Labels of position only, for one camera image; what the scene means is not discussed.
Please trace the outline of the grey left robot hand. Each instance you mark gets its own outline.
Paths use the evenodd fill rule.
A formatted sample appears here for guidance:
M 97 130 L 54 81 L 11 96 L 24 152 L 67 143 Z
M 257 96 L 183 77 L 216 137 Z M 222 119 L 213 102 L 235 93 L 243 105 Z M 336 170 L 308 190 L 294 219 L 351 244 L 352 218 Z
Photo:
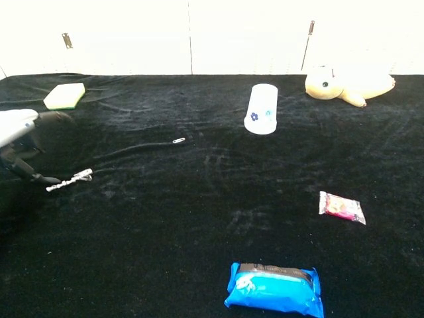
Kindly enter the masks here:
M 59 123 L 75 123 L 63 111 L 37 112 L 34 109 L 11 109 L 1 112 L 1 166 L 23 180 L 45 185 L 56 185 L 62 181 L 43 176 L 26 160 L 45 152 L 36 129 Z

